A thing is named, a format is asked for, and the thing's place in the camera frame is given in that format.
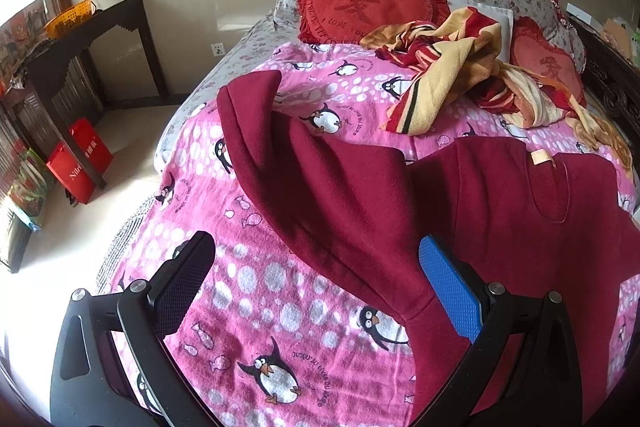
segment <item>electrical outlet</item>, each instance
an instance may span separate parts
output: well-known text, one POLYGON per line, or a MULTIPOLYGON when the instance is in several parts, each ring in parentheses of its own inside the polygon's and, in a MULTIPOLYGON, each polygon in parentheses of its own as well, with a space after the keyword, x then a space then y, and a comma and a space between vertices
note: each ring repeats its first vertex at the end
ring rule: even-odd
POLYGON ((222 57, 222 55, 226 54, 225 45, 222 42, 212 44, 211 51, 213 52, 214 57, 222 57))

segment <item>maroon hoodie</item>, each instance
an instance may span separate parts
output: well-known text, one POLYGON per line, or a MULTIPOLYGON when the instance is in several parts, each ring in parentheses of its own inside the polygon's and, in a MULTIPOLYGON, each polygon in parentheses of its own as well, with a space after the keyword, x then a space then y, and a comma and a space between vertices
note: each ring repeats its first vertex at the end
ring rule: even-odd
MULTIPOLYGON (((606 397, 620 283, 640 273, 640 233, 618 207, 611 163, 558 154, 555 165, 534 166, 519 140, 465 137, 405 166, 398 150, 314 136, 272 111, 279 84, 278 71, 258 72, 220 90, 238 181, 293 254, 406 327, 414 417, 468 346, 418 264, 420 239, 434 233, 487 282, 518 295, 562 294, 586 420, 606 397)), ((508 368, 498 367, 481 405, 508 368)))

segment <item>blue grip pad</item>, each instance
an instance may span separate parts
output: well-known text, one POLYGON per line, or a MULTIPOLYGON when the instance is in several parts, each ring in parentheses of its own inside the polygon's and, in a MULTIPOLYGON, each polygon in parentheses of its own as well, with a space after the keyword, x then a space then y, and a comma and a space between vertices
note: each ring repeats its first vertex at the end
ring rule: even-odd
POLYGON ((418 259, 456 333, 475 342, 482 329, 482 308, 476 296, 430 235, 420 241, 418 259))

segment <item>clothing tag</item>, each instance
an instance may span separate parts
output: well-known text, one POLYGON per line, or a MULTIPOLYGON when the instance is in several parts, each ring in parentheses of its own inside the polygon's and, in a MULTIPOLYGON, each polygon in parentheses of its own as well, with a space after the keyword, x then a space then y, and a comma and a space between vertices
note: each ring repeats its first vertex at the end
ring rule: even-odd
POLYGON ((554 161, 553 156, 551 156, 547 150, 538 149, 537 151, 533 151, 531 153, 531 159, 533 160, 533 165, 538 165, 543 162, 551 162, 554 167, 556 166, 556 162, 554 161))

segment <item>pink bedsheet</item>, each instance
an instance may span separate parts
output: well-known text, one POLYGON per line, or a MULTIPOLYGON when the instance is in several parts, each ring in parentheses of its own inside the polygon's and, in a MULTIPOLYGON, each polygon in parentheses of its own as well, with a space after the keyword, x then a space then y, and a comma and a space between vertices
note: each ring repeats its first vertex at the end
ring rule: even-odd
MULTIPOLYGON (((522 131, 463 98, 444 108, 424 136, 379 129, 412 72, 352 45, 284 44, 258 70, 283 75, 274 108, 317 133, 391 146, 410 162, 468 134, 514 136, 529 150, 582 153, 563 122, 522 131)), ((634 187, 607 147, 598 154, 618 172, 620 203, 634 187)), ((414 395, 406 333, 293 256, 239 187, 215 101, 194 111, 162 176, 158 201, 111 280, 148 279, 196 230, 215 239, 216 261, 175 335, 172 356, 227 426, 402 426, 414 395), (260 378, 269 365, 274 372, 260 378)), ((609 385, 620 377, 635 322, 640 277, 621 286, 611 333, 609 385)), ((146 395, 126 342, 116 336, 127 374, 146 395)))

